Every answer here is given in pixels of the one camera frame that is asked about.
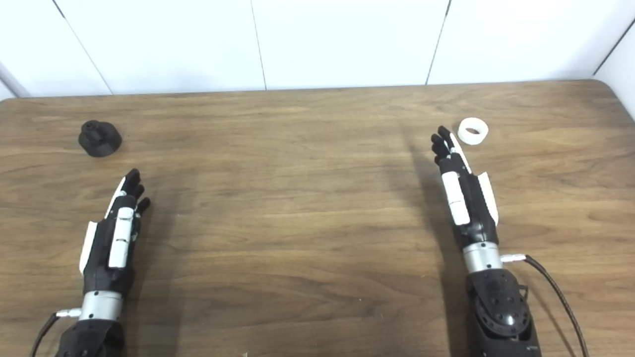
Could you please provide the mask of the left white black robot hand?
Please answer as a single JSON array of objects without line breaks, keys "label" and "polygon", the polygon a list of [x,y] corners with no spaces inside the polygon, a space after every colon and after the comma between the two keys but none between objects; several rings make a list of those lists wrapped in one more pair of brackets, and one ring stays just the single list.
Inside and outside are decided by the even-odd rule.
[{"label": "left white black robot hand", "polygon": [[79,259],[83,301],[79,320],[118,321],[135,280],[133,255],[141,216],[149,208],[140,171],[120,181],[101,221],[88,223]]}]

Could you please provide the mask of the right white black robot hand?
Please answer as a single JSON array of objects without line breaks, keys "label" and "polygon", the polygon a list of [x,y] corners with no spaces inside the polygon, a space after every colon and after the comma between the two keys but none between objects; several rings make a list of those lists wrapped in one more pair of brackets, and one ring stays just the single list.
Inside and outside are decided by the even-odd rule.
[{"label": "right white black robot hand", "polygon": [[444,126],[431,136],[435,163],[440,170],[453,235],[467,271],[501,269],[497,226],[498,206],[487,172],[478,176],[470,168],[454,134]]}]

